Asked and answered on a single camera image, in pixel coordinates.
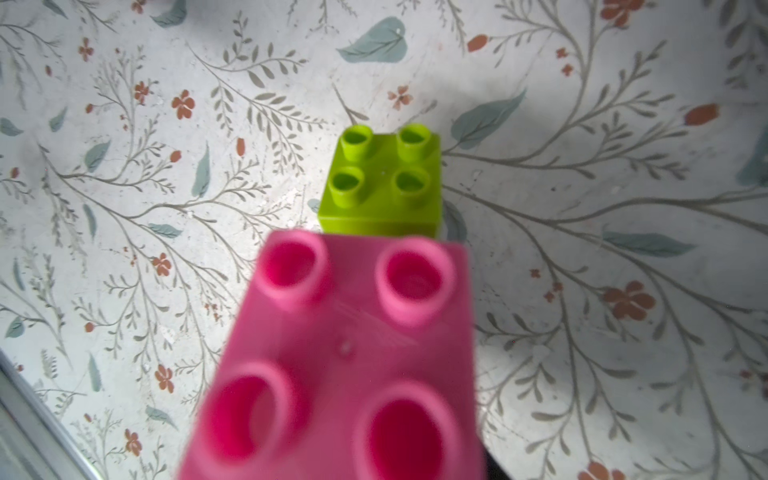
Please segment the pink square lego brick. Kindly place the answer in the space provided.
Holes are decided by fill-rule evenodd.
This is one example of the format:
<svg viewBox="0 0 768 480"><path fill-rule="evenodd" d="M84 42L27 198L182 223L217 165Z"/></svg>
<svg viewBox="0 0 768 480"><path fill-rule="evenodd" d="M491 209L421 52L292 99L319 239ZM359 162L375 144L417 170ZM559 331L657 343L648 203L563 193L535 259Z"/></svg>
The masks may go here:
<svg viewBox="0 0 768 480"><path fill-rule="evenodd" d="M279 230L256 261L182 479L482 479L457 243Z"/></svg>

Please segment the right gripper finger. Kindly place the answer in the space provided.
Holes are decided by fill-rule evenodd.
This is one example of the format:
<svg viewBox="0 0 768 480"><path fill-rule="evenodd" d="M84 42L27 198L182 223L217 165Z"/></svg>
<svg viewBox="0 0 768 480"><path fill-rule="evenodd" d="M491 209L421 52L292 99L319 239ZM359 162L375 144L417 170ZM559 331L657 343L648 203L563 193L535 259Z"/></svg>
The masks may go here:
<svg viewBox="0 0 768 480"><path fill-rule="evenodd" d="M485 462L486 462L486 479L487 480L510 480L508 474L499 465L492 454L485 450Z"/></svg>

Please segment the lime green square lego brick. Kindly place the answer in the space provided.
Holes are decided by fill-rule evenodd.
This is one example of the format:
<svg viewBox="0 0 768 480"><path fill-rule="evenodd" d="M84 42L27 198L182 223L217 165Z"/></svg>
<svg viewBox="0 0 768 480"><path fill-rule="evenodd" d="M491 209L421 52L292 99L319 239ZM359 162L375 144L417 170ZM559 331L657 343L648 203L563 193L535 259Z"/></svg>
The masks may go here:
<svg viewBox="0 0 768 480"><path fill-rule="evenodd" d="M392 134L354 125L339 137L318 210L329 234L436 238L441 138L422 124Z"/></svg>

